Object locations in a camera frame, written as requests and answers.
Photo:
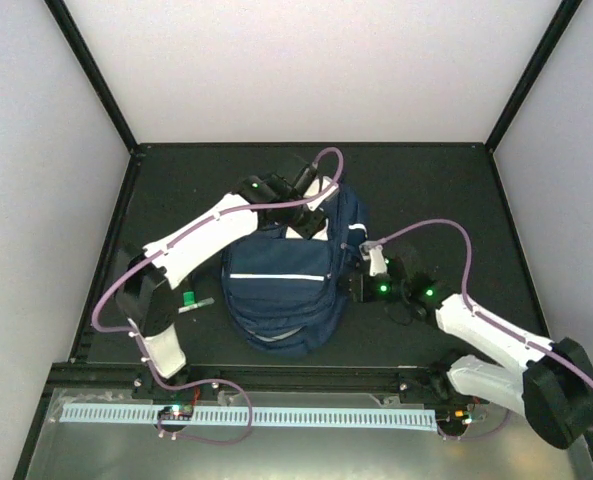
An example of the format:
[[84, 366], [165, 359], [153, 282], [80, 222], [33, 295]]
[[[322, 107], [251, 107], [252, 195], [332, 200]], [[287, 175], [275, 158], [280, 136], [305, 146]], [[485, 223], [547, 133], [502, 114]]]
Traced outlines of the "navy blue student backpack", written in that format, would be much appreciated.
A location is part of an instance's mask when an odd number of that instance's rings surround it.
[[346, 282], [368, 237], [367, 206], [348, 185], [322, 203], [321, 239], [290, 238], [285, 227], [256, 231], [222, 254], [221, 285], [232, 321], [258, 350], [304, 356], [334, 333]]

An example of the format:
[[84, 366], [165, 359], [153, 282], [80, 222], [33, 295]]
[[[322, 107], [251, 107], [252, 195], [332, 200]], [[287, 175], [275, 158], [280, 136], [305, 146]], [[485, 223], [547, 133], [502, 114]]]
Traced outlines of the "white green pen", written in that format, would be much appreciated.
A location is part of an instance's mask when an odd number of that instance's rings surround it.
[[212, 305], [214, 302], [215, 302], [215, 300], [213, 298], [203, 299], [203, 300], [200, 300], [198, 302], [195, 302], [195, 303], [193, 303], [191, 305], [186, 305], [186, 306], [180, 307], [178, 309], [178, 313], [179, 314], [184, 314], [184, 313], [187, 313], [187, 312], [190, 312], [190, 311], [193, 311], [193, 310], [204, 308], [204, 307], [207, 307], [207, 306]]

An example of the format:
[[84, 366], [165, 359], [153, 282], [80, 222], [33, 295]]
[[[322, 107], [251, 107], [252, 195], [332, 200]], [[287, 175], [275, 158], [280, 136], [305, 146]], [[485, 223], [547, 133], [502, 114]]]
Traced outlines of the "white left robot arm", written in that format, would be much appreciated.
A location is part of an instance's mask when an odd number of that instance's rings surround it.
[[316, 324], [316, 303], [332, 282], [338, 185], [311, 169], [304, 187], [272, 187], [274, 179], [245, 179], [180, 230], [122, 256], [109, 293], [143, 361], [161, 378], [186, 364], [171, 294], [214, 256], [223, 257], [224, 300], [241, 301], [239, 329], [250, 342], [281, 348]]

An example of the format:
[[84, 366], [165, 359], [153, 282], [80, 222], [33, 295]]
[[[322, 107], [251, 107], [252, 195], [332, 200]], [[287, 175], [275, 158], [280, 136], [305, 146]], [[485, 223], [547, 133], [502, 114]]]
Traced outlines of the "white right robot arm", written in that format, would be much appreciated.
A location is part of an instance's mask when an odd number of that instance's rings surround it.
[[346, 281], [356, 302], [401, 304], [416, 320], [469, 344], [445, 373], [451, 388], [522, 416], [546, 443], [567, 449], [593, 429], [593, 365], [584, 348], [521, 329], [399, 258], [362, 261]]

